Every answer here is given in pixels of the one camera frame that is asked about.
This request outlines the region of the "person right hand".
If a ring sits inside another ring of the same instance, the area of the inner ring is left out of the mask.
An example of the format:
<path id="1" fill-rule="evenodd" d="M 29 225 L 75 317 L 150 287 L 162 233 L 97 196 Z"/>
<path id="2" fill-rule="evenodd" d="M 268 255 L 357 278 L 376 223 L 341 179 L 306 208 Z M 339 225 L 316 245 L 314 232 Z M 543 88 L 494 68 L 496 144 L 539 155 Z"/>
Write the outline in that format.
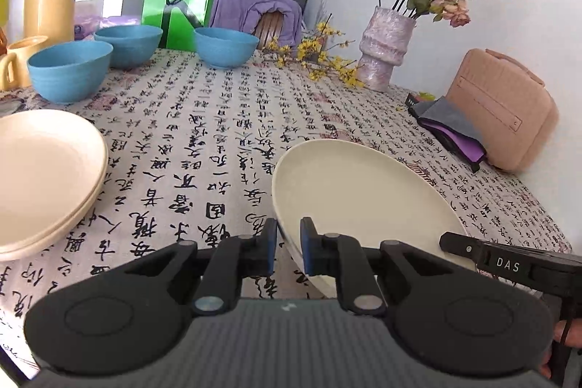
<path id="1" fill-rule="evenodd" d="M 555 324 L 553 330 L 553 339 L 560 343 L 560 345 L 571 348 L 571 349 L 581 349 L 582 348 L 582 320 L 581 319 L 571 319 L 571 320 L 560 320 Z M 547 351 L 545 357 L 543 358 L 542 365 L 539 367 L 539 372 L 543 374 L 546 378 L 550 378 L 550 357 L 551 349 Z"/>

